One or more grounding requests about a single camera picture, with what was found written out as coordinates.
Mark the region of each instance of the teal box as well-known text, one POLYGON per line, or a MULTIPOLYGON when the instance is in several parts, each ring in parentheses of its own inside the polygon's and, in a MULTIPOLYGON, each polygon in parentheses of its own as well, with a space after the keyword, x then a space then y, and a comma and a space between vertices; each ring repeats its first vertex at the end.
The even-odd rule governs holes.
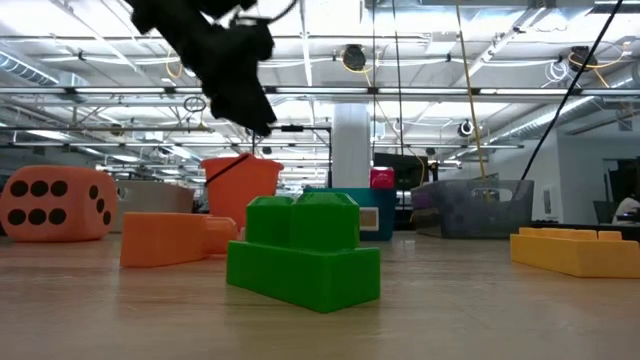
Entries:
MULTIPOLYGON (((396 218, 396 190, 370 188, 307 188, 305 193, 343 193, 351 196, 360 208, 377 209, 376 229, 363 226, 360 229, 361 241, 389 241, 393 237, 393 224, 396 218)), ((361 212, 361 225, 364 225, 361 212)))

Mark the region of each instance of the cable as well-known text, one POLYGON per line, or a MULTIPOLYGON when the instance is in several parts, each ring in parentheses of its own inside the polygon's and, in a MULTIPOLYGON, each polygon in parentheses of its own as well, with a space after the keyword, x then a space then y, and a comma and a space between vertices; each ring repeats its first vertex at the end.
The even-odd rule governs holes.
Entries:
MULTIPOLYGON (((574 63, 574 64, 576 64, 576 65, 578 65, 578 66, 582 66, 582 65, 584 65, 584 64, 582 64, 582 63, 579 63, 579 62, 577 62, 577 61, 573 60, 573 55, 575 55, 575 54, 576 54, 576 53, 571 53, 571 54, 569 54, 569 57, 568 57, 567 59, 568 59, 570 62, 572 62, 572 63, 574 63)), ((612 62, 606 63, 606 64, 604 64, 604 65, 587 65, 587 69, 604 69, 604 68, 607 68, 607 67, 609 67, 609 66, 611 66, 611 65, 615 65, 615 64, 619 63, 620 61, 622 61, 622 58, 624 58, 624 56, 625 56, 625 55, 626 55, 626 54, 625 54, 625 53, 624 53, 624 51, 623 51, 623 52, 620 54, 620 56, 619 56, 617 59, 613 60, 612 62)))
MULTIPOLYGON (((391 10, 393 13, 393 33, 394 33, 394 39, 395 39, 395 43, 396 43, 396 63, 398 65, 398 67, 396 68, 397 73, 398 73, 398 103, 399 103, 399 118, 398 121, 400 121, 400 155, 402 156, 402 158, 404 158, 404 126, 402 126, 402 121, 403 121, 403 116, 402 116, 402 77, 400 74, 400 44, 398 42, 398 23, 397 23, 397 19, 396 19, 396 0, 391 0, 391 10)), ((402 210, 405 210, 405 205, 407 202, 407 196, 404 192, 404 190, 402 191, 402 210)))
MULTIPOLYGON (((372 25, 371 28, 373 29, 373 69, 376 68, 376 59, 377 59, 377 54, 376 54, 376 3, 378 1, 374 0, 373 1, 373 12, 371 14, 372 16, 372 25)), ((342 61, 342 56, 340 56, 340 62, 342 63, 342 65, 346 68, 347 66, 344 65, 344 62, 342 61)), ((369 80, 369 74, 368 73, 364 73, 364 77, 367 79, 367 84, 369 84, 369 87, 371 87, 371 80, 369 80)), ((375 87, 376 85, 376 71, 373 70, 373 86, 375 87)), ((376 103, 378 102, 378 97, 377 97, 377 92, 374 91, 373 92, 373 144, 371 146, 371 160, 374 160, 375 156, 376 156, 376 130, 377 130, 377 125, 378 123, 376 122, 376 103)))
POLYGON ((531 155, 531 159, 529 159, 529 163, 527 163, 527 167, 524 169, 524 173, 522 173, 520 180, 524 180, 527 178, 527 175, 529 174, 529 170, 531 170, 531 165, 533 165, 533 161, 536 159, 538 152, 540 152, 540 148, 542 147, 542 144, 544 144, 544 141, 547 139, 547 136, 549 136, 551 129, 553 129, 556 122, 558 122, 558 119, 560 118, 560 114, 562 113, 562 109, 567 104, 567 101, 569 100, 569 96, 571 96, 571 93, 573 92, 576 85, 578 84, 578 80, 580 79, 580 76, 582 76, 584 71, 587 69, 587 66, 589 66, 587 64, 589 64, 589 61, 595 54, 596 49, 598 48, 598 46, 600 45, 600 42, 602 41, 602 38, 607 33, 607 30, 609 30, 609 26, 611 26, 613 19, 616 17, 616 14, 618 13, 618 11, 620 10, 620 7, 622 6, 622 1, 623 0, 618 0, 613 10, 611 11, 611 15, 609 15, 609 19, 607 19, 607 22, 604 24, 604 27, 602 28, 602 30, 600 31, 600 34, 598 35, 598 38, 596 39, 596 42, 591 47, 591 51, 589 51, 589 55, 587 55, 587 58, 584 60, 584 64, 582 64, 582 66, 580 67, 580 70, 576 74, 576 77, 571 82, 571 86, 569 86, 569 88, 567 89, 567 92, 565 93, 564 98, 560 103, 560 106, 558 106, 556 115, 553 117, 553 120, 551 120, 551 122, 549 123, 549 126, 547 126, 547 129, 545 130, 544 135, 542 135, 542 138, 540 139, 540 141, 538 141, 538 145, 536 145, 536 148, 533 151, 533 154, 531 155))
POLYGON ((476 137, 476 148, 478 151, 478 159, 480 161, 480 173, 482 180, 487 179, 487 173, 484 169, 484 161, 482 161, 482 147, 480 142, 480 130, 478 129, 478 121, 476 118, 476 109, 473 105, 473 90, 471 89, 471 75, 469 74, 469 65, 467 64, 467 50, 464 44, 464 32, 462 31, 462 16, 460 15, 460 5, 456 5, 456 14, 458 16, 458 25, 460 26, 460 44, 462 46, 462 58, 464 59, 464 76, 467 79, 467 94, 469 95, 469 105, 471 106, 471 119, 473 120, 473 132, 476 137))
MULTIPOLYGON (((380 112, 382 113, 382 116, 384 117, 384 120, 386 121, 387 125, 389 125, 389 127, 391 128, 391 131, 393 131, 393 133, 396 135, 396 138, 400 139, 400 134, 398 134, 398 131, 396 131, 395 127, 393 126, 393 124, 391 123, 391 120, 389 120, 389 117, 387 116, 387 114, 385 114, 384 110, 382 109, 382 105, 380 105, 380 102, 376 100, 376 103, 374 104, 374 109, 375 106, 380 107, 380 112)), ((413 156, 416 157, 416 159, 418 159, 418 162, 420 162, 420 164, 422 165, 422 175, 420 176, 420 184, 422 185, 424 183, 424 178, 425 178, 425 174, 426 174, 426 166, 424 164, 424 161, 422 161, 422 159, 420 158, 420 156, 418 156, 418 154, 416 154, 410 147, 407 148, 407 150, 413 154, 413 156)))
POLYGON ((602 85, 604 85, 604 87, 606 88, 611 87, 609 86, 609 83, 604 79, 604 77, 602 77, 602 74, 600 74, 600 71, 598 71, 598 69, 593 69, 593 72, 596 73, 596 75, 598 76, 598 79, 600 79, 600 82, 602 83, 602 85))
MULTIPOLYGON (((169 59, 171 57, 171 50, 169 50, 169 52, 167 53, 167 59, 169 59)), ((178 74, 174 74, 173 71, 171 71, 171 68, 169 67, 169 62, 167 61, 165 63, 165 68, 167 69, 167 74, 169 74, 169 76, 172 79, 177 79, 180 76, 182 76, 182 72, 184 71, 184 65, 182 65, 182 62, 180 63, 180 69, 178 70, 178 74)))

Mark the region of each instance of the orange foam dice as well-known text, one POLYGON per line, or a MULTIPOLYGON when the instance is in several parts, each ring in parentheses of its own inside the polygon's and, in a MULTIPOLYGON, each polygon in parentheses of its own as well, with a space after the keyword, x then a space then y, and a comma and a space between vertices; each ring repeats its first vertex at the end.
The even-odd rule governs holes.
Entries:
POLYGON ((0 222, 18 242, 100 239, 117 212, 115 182, 106 173, 73 166, 26 166, 0 199, 0 222))
POLYGON ((125 213, 120 265, 156 267, 202 260, 225 254, 236 235, 233 221, 210 215, 125 213))

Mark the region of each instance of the black dot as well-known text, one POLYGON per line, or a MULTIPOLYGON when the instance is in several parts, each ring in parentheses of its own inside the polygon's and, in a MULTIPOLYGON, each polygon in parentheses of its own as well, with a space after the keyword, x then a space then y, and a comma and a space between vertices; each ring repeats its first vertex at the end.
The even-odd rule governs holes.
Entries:
POLYGON ((49 191, 49 185, 46 182, 38 180, 31 184, 31 195, 35 197, 45 196, 49 191))
POLYGON ((67 193, 67 183, 64 181, 56 181, 53 183, 53 185, 51 185, 51 194, 53 194, 53 196, 64 196, 67 193))
POLYGON ((26 219, 27 214, 25 214, 22 210, 15 209, 9 212, 9 224, 13 226, 22 225, 22 223, 24 223, 26 219))
POLYGON ((106 212, 104 213, 104 215, 102 215, 102 222, 105 225, 109 225, 111 223, 111 213, 110 212, 106 212))
POLYGON ((42 225, 47 221, 47 213, 42 209, 33 209, 29 213, 29 222, 33 225, 42 225))
POLYGON ((11 195, 15 197, 25 196, 29 191, 29 185, 22 180, 18 180, 11 184, 11 195))
POLYGON ((96 210, 98 210, 99 213, 102 213, 102 211, 104 210, 104 200, 98 200, 98 202, 96 203, 96 210))
POLYGON ((62 209, 53 209, 49 213, 49 222, 53 225, 60 225, 67 220, 67 213, 62 209))
POLYGON ((89 189, 89 197, 91 198, 91 200, 95 200, 98 198, 98 187, 95 185, 91 186, 91 189, 89 189))

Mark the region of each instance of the green toy block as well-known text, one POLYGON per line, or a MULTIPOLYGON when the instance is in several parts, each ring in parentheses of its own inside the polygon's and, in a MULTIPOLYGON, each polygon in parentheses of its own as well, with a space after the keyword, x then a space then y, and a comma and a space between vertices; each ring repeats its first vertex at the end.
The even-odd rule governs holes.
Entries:
POLYGON ((255 198, 247 206, 247 242, 288 247, 292 203, 293 199, 285 196, 255 198))
POLYGON ((380 297, 380 250, 321 252, 232 241, 227 283, 328 313, 380 297))
POLYGON ((247 242, 229 243, 227 283, 327 313, 380 297, 380 250, 358 249, 360 208, 346 194, 247 207, 247 242))
POLYGON ((360 245, 360 207, 342 193, 307 193, 291 211, 291 245, 313 250, 355 249, 360 245))

